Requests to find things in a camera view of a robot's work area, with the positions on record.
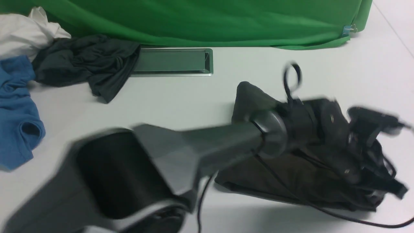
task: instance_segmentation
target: fabric pile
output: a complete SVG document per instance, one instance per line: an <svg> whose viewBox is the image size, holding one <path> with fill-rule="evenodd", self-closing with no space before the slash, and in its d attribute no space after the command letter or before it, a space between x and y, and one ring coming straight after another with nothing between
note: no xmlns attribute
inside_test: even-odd
<svg viewBox="0 0 414 233"><path fill-rule="evenodd" d="M27 82L34 71L27 56L0 61L0 164L15 169L33 158L31 151L45 136Z"/></svg>
<svg viewBox="0 0 414 233"><path fill-rule="evenodd" d="M30 61L57 38L70 38L59 24L48 22L45 10L34 7L29 16L0 15L0 60L26 55Z"/></svg>
<svg viewBox="0 0 414 233"><path fill-rule="evenodd" d="M109 103L131 75L140 44L104 35L59 39L33 61L36 81L54 87L88 82Z"/></svg>
<svg viewBox="0 0 414 233"><path fill-rule="evenodd" d="M0 168L13 170L33 158L45 136L27 83L53 87L88 82L109 103L131 75L140 54L135 41L105 35L71 38L46 12L0 15Z"/></svg>

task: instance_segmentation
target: black cable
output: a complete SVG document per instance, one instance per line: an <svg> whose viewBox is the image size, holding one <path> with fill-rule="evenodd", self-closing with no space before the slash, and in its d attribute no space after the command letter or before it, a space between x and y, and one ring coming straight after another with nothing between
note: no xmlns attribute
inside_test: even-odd
<svg viewBox="0 0 414 233"><path fill-rule="evenodd" d="M363 220L359 220L359 219L356 219L356 218L350 218L350 217L347 217L347 216L343 216L343 215L340 215L340 214L337 214L337 213L334 213L334 212L331 212L331 211L328 211L328 210L326 210L326 209L324 209L324 208L321 208L321 207L319 207L319 206L317 206L317 205L315 205L315 204L312 204L312 203L310 203L309 201L307 201L307 200L304 200L304 199L302 199L302 198L299 198L299 197L297 197L292 191L290 191L290 189L287 187L287 185L282 181L282 179L273 171L273 169L271 168L271 167L269 167L269 165L267 165L263 160L262 160L262 158L260 158L258 155L255 155L255 158L268 170L268 172L270 172L271 174L272 174L272 176L279 182L279 184L282 186L282 187L284 187L285 189L286 189L286 191L287 192L289 192L292 196L294 196L295 198L297 198L299 201L301 201L301 202L303 202L304 204L307 204L307 205L309 205L309 206L311 206L311 207L313 207L313 208L315 208L315 209L317 209L317 210L319 210L319 211L321 211L321 212L323 212L323 213L325 213L325 214L328 214L328 215L330 215L330 216L333 216L333 217L335 217L335 218L340 218L340 219L344 219L344 220L347 220L347 221L350 221L350 222L354 222L354 223L361 223L361 224L365 224L365 225L370 225L370 226L376 226L376 227L382 227L382 228L391 228L391 229L395 229L395 228L402 228L402 227L405 227L405 226L408 226L408 225L410 225L411 223L413 223L414 222L414 218L412 218L412 219L410 219L410 220L408 220L408 221L406 221L406 222L404 222L404 223L401 223L401 224L396 224L396 225L386 225L386 224L379 224L379 223L372 223L372 222L367 222L367 221L363 221Z"/></svg>
<svg viewBox="0 0 414 233"><path fill-rule="evenodd" d="M204 196L206 194L207 188L210 185L211 181L213 180L213 176L210 176L206 185L204 186L203 192L201 193L200 199L198 200L197 206L197 225L198 225L198 233L201 233L201 206L203 204Z"/></svg>

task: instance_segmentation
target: green cloth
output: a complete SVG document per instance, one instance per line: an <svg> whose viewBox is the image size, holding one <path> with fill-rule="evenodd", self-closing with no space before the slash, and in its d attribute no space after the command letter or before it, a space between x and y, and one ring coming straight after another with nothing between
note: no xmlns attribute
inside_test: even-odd
<svg viewBox="0 0 414 233"><path fill-rule="evenodd" d="M158 46L337 47L365 27L372 0L0 0L0 12L42 6L73 36Z"/></svg>

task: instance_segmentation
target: black strap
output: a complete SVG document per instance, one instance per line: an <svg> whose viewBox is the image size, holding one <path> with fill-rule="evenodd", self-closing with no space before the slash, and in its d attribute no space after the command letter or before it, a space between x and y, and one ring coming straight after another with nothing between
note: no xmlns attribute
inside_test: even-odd
<svg viewBox="0 0 414 233"><path fill-rule="evenodd" d="M290 88L289 88L289 86L287 84L287 73L289 71L290 66L293 66L293 68L295 69L296 74L298 76L298 83L293 88L293 90L290 90ZM302 83L302 71L301 71L301 68L299 67L299 65L297 63L292 62L291 64L289 64L289 65L287 65L285 67L285 70L283 72L283 86L285 88L285 92L286 92L286 95L287 95L287 102L289 103L289 105L292 105L293 104L293 97L292 97L292 94L291 93L294 92L294 91L296 91L299 88L299 86L301 85L301 83Z"/></svg>

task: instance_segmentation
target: black cloth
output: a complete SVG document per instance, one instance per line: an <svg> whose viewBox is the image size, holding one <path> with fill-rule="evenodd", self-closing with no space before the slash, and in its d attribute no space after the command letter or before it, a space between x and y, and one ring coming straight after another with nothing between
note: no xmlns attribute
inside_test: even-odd
<svg viewBox="0 0 414 233"><path fill-rule="evenodd" d="M258 87L242 82L237 87L231 121L245 122L250 114L261 109L274 109L281 102ZM318 159L311 147L290 154L264 159L296 197L320 207L350 211L375 211L382 195L353 187L340 178L329 166ZM249 158L232 167L220 170L215 182L233 192L275 201L302 204L291 195L255 158Z"/></svg>
<svg viewBox="0 0 414 233"><path fill-rule="evenodd" d="M64 87L88 82L109 103L131 75L140 44L104 35L58 39L39 52L32 65L38 83Z"/></svg>

